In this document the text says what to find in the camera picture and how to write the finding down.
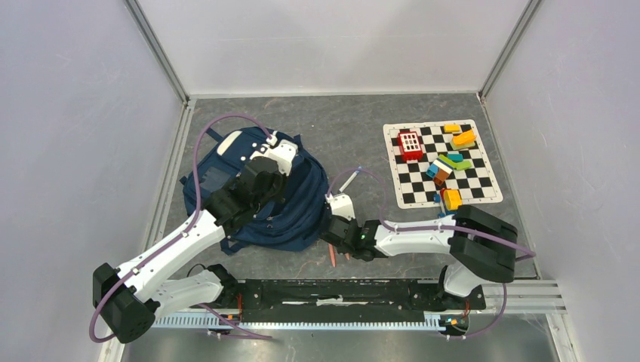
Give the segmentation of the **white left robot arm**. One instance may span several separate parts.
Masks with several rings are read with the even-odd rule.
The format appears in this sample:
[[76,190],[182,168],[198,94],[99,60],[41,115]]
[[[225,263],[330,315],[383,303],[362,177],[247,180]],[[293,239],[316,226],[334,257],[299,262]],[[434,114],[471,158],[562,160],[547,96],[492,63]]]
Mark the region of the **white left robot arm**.
[[126,344],[140,338],[157,318],[182,308],[233,304],[236,285],[214,271],[206,269],[180,280],[171,276],[198,253],[254,221],[269,202],[280,201],[293,162],[291,156],[254,155],[207,198],[198,196],[193,214],[181,228],[117,267],[107,262],[98,266],[92,275],[91,340],[117,339]]

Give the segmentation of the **navy blue student backpack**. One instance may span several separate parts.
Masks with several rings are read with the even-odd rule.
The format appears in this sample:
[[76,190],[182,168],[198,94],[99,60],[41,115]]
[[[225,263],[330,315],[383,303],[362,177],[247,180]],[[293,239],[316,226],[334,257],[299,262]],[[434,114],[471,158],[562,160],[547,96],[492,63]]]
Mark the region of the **navy blue student backpack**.
[[[278,140],[297,146],[288,176],[283,202],[270,201],[261,207],[257,218],[220,243],[220,249],[232,255],[249,246],[299,252],[318,240],[326,216],[325,194],[328,178],[323,166],[303,146],[301,136],[277,131]],[[225,136],[212,129],[207,136],[217,144],[199,161],[198,179],[202,199],[221,188],[236,175],[254,151],[266,142],[259,127],[243,127]]]

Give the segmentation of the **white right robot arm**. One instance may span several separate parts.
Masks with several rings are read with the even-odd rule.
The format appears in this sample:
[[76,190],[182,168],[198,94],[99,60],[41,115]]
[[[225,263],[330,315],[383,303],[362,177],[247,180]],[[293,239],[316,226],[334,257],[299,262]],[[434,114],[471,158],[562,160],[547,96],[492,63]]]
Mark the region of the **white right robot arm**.
[[515,278],[518,230],[470,205],[453,215],[417,222],[373,219],[359,224],[331,216],[320,238],[339,253],[363,261],[409,253],[449,255],[436,287],[436,299],[446,308],[458,306],[478,285],[508,284]]

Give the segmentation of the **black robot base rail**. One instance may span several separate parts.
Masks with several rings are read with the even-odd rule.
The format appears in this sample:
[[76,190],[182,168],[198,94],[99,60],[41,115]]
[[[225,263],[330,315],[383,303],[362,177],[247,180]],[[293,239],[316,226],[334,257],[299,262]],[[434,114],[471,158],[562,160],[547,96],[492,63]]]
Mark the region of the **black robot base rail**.
[[419,322],[424,313],[482,311],[484,293],[450,296],[430,280],[247,279],[227,284],[212,308],[237,309],[243,322]]

